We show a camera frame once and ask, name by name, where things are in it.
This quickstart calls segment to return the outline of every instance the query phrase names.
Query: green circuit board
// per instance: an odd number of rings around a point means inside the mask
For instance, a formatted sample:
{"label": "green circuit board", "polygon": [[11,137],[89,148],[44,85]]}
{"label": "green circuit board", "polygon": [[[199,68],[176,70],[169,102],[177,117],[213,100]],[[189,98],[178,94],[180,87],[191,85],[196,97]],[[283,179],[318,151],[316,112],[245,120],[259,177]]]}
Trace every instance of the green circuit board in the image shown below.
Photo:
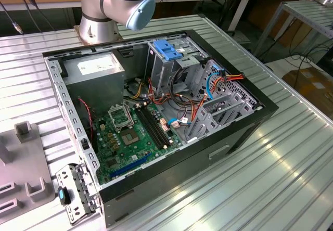
{"label": "green circuit board", "polygon": [[[147,110],[156,116],[158,115],[159,118],[162,117],[155,105],[147,106]],[[182,145],[175,132],[172,132],[172,136],[165,134],[165,136],[172,141],[172,144],[168,146],[167,149],[158,149],[147,133],[147,130],[144,128],[144,125],[139,120],[135,110],[132,108],[129,112],[134,121],[134,125],[131,129],[126,127],[120,132],[115,131],[109,115],[105,115],[94,121],[97,132],[96,155],[100,163],[96,175],[100,184],[115,179],[115,176],[111,177],[110,175],[127,165],[135,165],[135,162],[140,162],[143,159],[145,160],[144,163],[150,162]],[[140,165],[134,166],[120,175]]]}

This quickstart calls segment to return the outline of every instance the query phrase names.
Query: ram slot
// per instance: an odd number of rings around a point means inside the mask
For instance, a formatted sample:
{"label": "ram slot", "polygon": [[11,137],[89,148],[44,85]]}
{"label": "ram slot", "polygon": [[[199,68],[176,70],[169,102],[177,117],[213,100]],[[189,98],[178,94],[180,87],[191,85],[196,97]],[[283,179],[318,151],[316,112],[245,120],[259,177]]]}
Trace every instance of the ram slot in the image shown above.
{"label": "ram slot", "polygon": [[135,112],[158,149],[164,149],[165,145],[170,145],[169,140],[147,109],[136,109]]}

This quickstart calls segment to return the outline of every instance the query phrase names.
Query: open computer tower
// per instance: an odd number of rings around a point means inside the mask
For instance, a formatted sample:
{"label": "open computer tower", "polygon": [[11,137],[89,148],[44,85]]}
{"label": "open computer tower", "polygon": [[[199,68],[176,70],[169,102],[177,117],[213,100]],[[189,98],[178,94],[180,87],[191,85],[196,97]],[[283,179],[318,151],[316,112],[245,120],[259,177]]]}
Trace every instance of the open computer tower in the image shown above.
{"label": "open computer tower", "polygon": [[44,53],[79,164],[57,174],[76,224],[106,227],[234,152],[278,107],[195,31]]}

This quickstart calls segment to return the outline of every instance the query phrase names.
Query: gray fixture block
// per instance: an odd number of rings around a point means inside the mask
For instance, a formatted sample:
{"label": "gray fixture block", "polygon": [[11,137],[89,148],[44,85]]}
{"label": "gray fixture block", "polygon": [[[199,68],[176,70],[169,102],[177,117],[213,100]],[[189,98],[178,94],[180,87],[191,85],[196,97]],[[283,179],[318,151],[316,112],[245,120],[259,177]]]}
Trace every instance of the gray fixture block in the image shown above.
{"label": "gray fixture block", "polygon": [[0,139],[0,160],[3,163],[3,166],[11,162],[11,155],[6,146],[3,144]]}
{"label": "gray fixture block", "polygon": [[0,204],[0,217],[9,215],[13,212],[17,212],[22,208],[22,204],[16,198]]}
{"label": "gray fixture block", "polygon": [[11,158],[0,163],[1,224],[52,201],[55,192],[36,124],[18,123],[0,140],[1,160]]}
{"label": "gray fixture block", "polygon": [[49,195],[49,186],[45,183],[44,179],[40,177],[40,184],[31,187],[29,183],[25,183],[25,191],[27,196],[31,198],[33,202],[40,201]]}
{"label": "gray fixture block", "polygon": [[0,199],[11,195],[19,190],[19,186],[14,182],[6,183],[4,185],[0,185]]}
{"label": "gray fixture block", "polygon": [[17,138],[21,143],[34,139],[34,132],[28,121],[17,123],[14,125]]}

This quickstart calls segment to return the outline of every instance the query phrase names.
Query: motherboard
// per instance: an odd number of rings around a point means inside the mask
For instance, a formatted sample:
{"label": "motherboard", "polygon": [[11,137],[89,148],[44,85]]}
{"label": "motherboard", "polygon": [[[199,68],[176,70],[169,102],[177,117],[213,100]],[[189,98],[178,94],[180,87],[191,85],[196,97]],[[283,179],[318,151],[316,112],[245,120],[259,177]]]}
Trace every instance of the motherboard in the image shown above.
{"label": "motherboard", "polygon": [[113,115],[114,118],[108,114],[94,121],[97,132],[96,151],[100,163],[96,175],[100,184],[182,145],[175,131],[163,128],[163,117],[155,105],[151,104],[143,109],[131,108],[127,112],[133,125],[120,130],[116,130],[116,126],[127,121],[126,110],[122,113],[120,107],[117,114]]}

